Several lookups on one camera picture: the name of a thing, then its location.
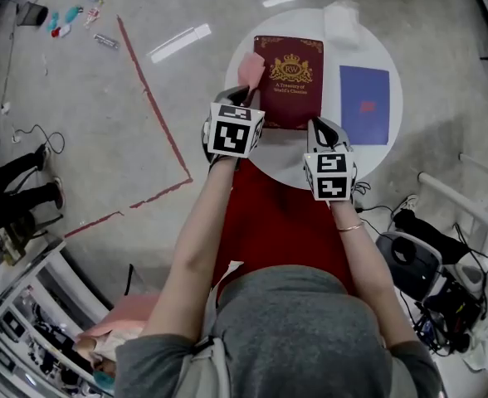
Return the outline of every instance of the red cloth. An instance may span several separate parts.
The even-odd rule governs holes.
[[[353,279],[327,204],[286,186],[242,159],[235,173],[212,285],[231,260],[244,261],[221,283],[275,265],[306,265],[337,277],[354,294]]]

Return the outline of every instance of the white sneaker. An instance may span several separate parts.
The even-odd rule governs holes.
[[[397,208],[393,210],[392,218],[394,218],[403,209],[409,209],[410,211],[416,211],[417,203],[419,202],[418,195],[408,195],[404,201],[402,201]]]
[[[63,191],[63,183],[61,182],[61,179],[59,177],[54,177],[53,182],[58,187],[59,196],[54,201],[54,203],[56,203],[56,208],[59,211],[65,207],[65,192]]]

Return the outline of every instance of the wrist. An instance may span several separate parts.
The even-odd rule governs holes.
[[[235,170],[235,167],[237,166],[238,158],[235,158],[233,156],[224,156],[220,159],[218,159],[212,167],[225,167],[225,169],[232,168]]]
[[[351,201],[330,201],[329,204],[330,204],[330,210],[333,213],[339,211],[349,211],[350,209],[354,209]]]

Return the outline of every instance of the book cover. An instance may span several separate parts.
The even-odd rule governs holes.
[[[351,144],[388,144],[389,72],[341,66],[340,88],[342,128]]]
[[[258,87],[265,128],[307,129],[309,119],[321,116],[323,42],[256,36],[254,52],[265,59]]]

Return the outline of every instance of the pink cushion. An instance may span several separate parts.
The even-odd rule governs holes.
[[[143,328],[158,298],[158,295],[123,296],[100,323],[78,335],[77,339],[99,337],[117,329]]]

